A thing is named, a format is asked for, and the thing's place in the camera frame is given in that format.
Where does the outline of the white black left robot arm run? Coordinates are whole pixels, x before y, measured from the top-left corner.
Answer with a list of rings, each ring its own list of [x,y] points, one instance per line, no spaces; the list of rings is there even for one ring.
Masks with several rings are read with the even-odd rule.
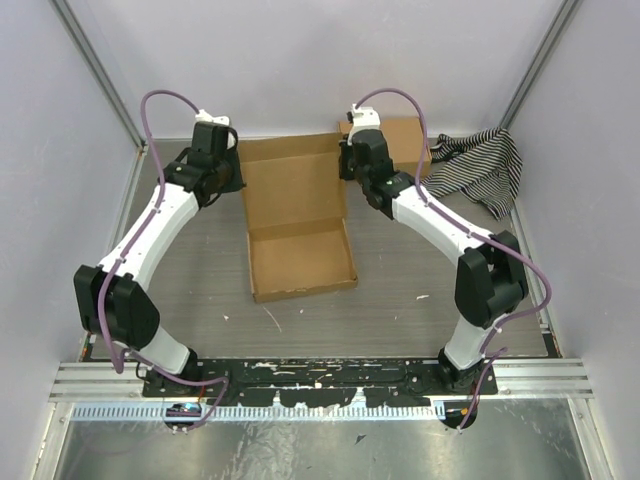
[[[211,383],[203,379],[194,350],[160,324],[147,289],[168,247],[182,228],[221,195],[240,191],[238,135],[226,116],[196,116],[192,141],[169,163],[131,229],[101,262],[82,265],[73,284],[81,325],[101,336],[121,369],[126,353],[156,369],[176,395],[190,396]]]

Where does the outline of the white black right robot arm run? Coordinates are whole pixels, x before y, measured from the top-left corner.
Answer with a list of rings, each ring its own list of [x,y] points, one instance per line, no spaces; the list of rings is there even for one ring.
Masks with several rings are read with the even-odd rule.
[[[339,145],[340,177],[356,180],[373,209],[420,234],[456,268],[459,319],[438,354],[437,375],[447,392],[466,392],[482,369],[490,335],[529,293],[522,261],[503,250],[517,252],[516,237],[479,229],[418,189],[412,175],[394,168],[381,130],[345,134]]]

